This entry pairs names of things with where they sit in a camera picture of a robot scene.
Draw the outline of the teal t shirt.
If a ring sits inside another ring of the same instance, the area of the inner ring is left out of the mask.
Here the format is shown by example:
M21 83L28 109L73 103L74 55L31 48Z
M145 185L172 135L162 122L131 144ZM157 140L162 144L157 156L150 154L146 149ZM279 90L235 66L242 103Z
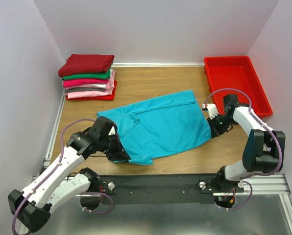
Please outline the teal t shirt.
M189 151L211 139L192 90L101 111L100 116L116 124L132 164L151 165L153 159Z

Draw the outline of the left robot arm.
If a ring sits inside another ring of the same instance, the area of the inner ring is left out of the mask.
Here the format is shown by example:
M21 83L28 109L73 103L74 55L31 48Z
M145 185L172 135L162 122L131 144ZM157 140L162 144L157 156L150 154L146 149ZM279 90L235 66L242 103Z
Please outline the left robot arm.
M116 124L106 117L98 117L91 127L72 134L67 143L61 142L60 155L38 178L24 189L9 193L12 233L18 233L17 221L28 229L28 234L39 231L60 206L78 194L87 192L104 197L99 190L99 176L89 168L77 173L76 179L64 181L96 152L104 153L111 162L130 158L120 142Z

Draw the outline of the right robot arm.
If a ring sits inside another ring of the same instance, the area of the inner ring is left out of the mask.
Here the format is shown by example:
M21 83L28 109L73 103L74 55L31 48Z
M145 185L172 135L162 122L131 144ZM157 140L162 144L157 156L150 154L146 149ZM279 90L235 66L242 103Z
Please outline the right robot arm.
M219 137L239 125L247 134L242 159L235 164L223 166L206 186L219 192L237 186L240 180L251 176L269 176L283 167L285 133L273 130L253 111L250 104L240 103L236 94L223 97L224 113L215 104L202 105L208 113L211 137Z

